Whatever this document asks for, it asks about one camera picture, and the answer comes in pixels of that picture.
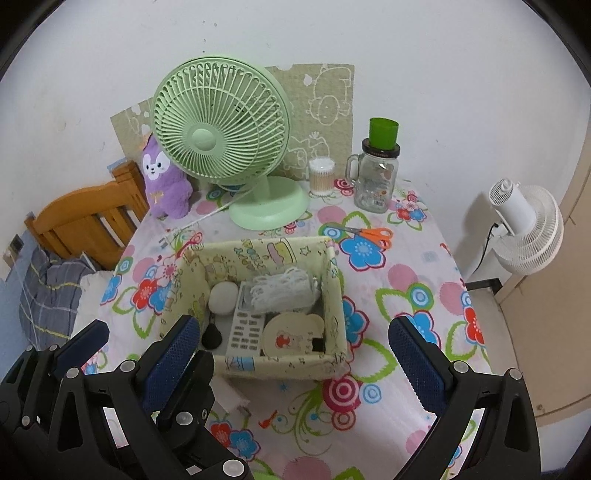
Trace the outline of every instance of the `green lid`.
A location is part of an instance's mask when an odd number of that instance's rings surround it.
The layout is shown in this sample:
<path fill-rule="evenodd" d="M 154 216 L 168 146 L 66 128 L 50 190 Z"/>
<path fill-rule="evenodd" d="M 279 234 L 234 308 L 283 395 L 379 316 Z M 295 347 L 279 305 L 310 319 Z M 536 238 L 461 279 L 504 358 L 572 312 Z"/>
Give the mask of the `green lid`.
<path fill-rule="evenodd" d="M 369 119 L 369 145 L 380 150 L 393 150 L 398 136 L 398 122 L 388 118 Z"/>

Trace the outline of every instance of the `jar lid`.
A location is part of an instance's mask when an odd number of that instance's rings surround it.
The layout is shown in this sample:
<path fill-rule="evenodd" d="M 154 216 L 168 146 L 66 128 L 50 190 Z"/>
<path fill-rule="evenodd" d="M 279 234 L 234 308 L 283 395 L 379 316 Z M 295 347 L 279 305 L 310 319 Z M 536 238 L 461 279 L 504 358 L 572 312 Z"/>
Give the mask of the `jar lid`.
<path fill-rule="evenodd" d="M 363 150 L 368 155 L 372 155 L 374 157 L 379 158 L 398 158 L 398 156 L 400 155 L 400 145 L 394 145 L 394 148 L 392 150 L 382 150 L 380 148 L 375 148 L 371 146 L 369 138 L 365 138 L 361 142 L 361 150 Z"/>

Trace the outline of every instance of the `blue wall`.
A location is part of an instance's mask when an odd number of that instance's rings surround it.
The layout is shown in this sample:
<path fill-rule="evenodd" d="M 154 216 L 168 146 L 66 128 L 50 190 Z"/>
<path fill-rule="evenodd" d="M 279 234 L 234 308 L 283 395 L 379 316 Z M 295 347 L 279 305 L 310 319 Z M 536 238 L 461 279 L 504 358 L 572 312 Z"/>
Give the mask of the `blue wall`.
<path fill-rule="evenodd" d="M 29 232 L 22 234 L 21 238 L 25 245 L 17 264 L 6 282 L 0 280 L 0 380 L 29 344 L 18 319 L 18 305 L 22 291 L 21 279 L 25 278 L 37 242 Z"/>

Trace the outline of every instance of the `white fan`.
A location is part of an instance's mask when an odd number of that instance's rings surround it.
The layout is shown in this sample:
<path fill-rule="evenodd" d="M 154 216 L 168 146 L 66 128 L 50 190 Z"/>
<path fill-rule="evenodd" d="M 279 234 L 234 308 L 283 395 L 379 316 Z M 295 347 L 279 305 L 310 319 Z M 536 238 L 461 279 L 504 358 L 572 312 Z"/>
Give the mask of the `white fan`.
<path fill-rule="evenodd" d="M 542 187 L 501 179 L 488 198 L 509 231 L 492 240 L 499 263 L 519 275 L 542 270 L 558 253 L 564 234 L 562 214 L 552 194 Z"/>

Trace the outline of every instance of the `floral tablecloth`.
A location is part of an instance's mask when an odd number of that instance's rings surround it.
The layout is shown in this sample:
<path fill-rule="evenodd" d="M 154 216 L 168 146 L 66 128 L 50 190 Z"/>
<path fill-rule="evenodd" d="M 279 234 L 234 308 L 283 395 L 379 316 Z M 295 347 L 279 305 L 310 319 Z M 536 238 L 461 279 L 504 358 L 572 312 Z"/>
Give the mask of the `floral tablecloth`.
<path fill-rule="evenodd" d="M 338 251 L 349 371 L 321 382 L 233 381 L 250 399 L 252 416 L 228 415 L 216 404 L 208 428 L 224 446 L 250 462 L 253 471 L 284 480 L 392 479 L 435 416 L 421 408 L 388 346 L 389 321 L 397 314 L 409 314 L 423 336 L 448 358 L 467 361 L 477 371 L 490 369 L 470 295 L 412 184 L 397 180 L 389 211 L 383 215 L 359 210 L 352 193 L 350 185 L 337 180 L 330 197 L 311 196 L 310 207 L 297 221 L 265 232 L 241 229 L 227 211 L 182 228 L 231 200 L 232 194 L 217 187 L 182 220 L 146 216 L 102 299 L 98 318 L 108 323 L 111 338 L 85 366 L 86 373 L 112 370 L 126 358 L 137 359 L 159 340 L 159 317 L 175 301 L 169 292 L 177 259 L 187 246 L 241 238 L 289 242 L 294 236 L 327 235 Z M 392 248 L 383 251 L 360 236 L 327 226 L 330 222 L 390 228 Z M 162 247 L 160 239 L 170 232 L 174 238 Z M 458 472 L 480 416 L 474 413 L 445 478 Z"/>

